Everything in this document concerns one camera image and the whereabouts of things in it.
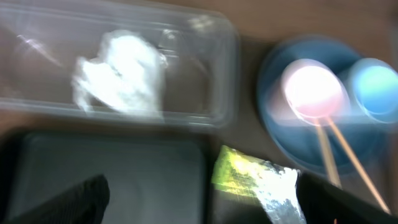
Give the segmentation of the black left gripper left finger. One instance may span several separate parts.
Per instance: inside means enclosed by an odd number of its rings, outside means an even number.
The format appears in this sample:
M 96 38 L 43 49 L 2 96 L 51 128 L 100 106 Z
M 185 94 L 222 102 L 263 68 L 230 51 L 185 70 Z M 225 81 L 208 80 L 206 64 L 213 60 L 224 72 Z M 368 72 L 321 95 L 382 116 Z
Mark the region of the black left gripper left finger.
M 109 204 L 104 175 L 91 177 L 6 224 L 100 224 Z

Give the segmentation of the green foil snack wrapper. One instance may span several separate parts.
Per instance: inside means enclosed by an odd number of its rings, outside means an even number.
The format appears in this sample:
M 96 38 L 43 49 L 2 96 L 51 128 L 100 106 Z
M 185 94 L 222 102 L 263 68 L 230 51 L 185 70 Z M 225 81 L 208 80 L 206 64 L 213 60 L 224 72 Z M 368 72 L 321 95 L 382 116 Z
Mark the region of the green foil snack wrapper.
M 230 198 L 261 208 L 271 223 L 303 223 L 297 198 L 301 172 L 221 146 L 211 178 Z

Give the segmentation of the wooden chopstick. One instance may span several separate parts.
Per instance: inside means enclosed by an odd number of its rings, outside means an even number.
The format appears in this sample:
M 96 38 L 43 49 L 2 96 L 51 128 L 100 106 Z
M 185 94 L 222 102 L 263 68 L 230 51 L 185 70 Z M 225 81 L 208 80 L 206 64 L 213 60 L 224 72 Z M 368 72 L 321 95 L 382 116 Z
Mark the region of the wooden chopstick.
M 374 196 L 374 198 L 378 202 L 379 206 L 386 213 L 391 214 L 391 211 L 390 211 L 389 207 L 387 206 L 386 202 L 382 198 L 382 196 L 379 193 L 378 189 L 376 188 L 376 186 L 374 185 L 373 181 L 369 177 L 368 173 L 364 169 L 362 163 L 359 161 L 359 159 L 357 158 L 356 154 L 352 150 L 351 146 L 349 145 L 349 143 L 347 142 L 347 140 L 343 136 L 343 134 L 340 131 L 340 129 L 337 127 L 337 125 L 333 122 L 333 120 L 331 118 L 327 117 L 326 120 L 330 124 L 331 129 L 333 130 L 334 134 L 338 138 L 338 140 L 339 140 L 340 144 L 342 145 L 342 148 L 345 151 L 346 155 L 348 156 L 348 158 L 350 159 L 350 161 L 354 165 L 355 169 L 357 170 L 358 174 L 360 175 L 360 177 L 362 178 L 362 180 L 364 181 L 364 183 L 366 184 L 366 186 L 368 187 L 368 189 L 370 190 L 370 192 L 372 193 L 372 195 Z
M 328 180 L 335 187 L 341 188 L 340 177 L 338 174 L 338 169 L 336 168 L 333 153 L 331 151 L 328 136 L 326 135 L 326 132 L 318 119 L 315 120 L 315 128 L 317 130 L 320 150 L 322 152 L 323 164 L 325 166 Z

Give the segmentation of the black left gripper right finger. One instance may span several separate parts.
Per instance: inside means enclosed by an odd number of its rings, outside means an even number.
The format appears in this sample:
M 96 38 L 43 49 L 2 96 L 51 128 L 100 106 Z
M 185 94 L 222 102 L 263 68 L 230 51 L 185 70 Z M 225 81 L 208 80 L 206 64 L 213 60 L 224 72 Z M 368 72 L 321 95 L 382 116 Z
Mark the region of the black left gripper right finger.
M 312 174 L 298 178 L 296 193 L 310 224 L 397 224 L 397 217 Z

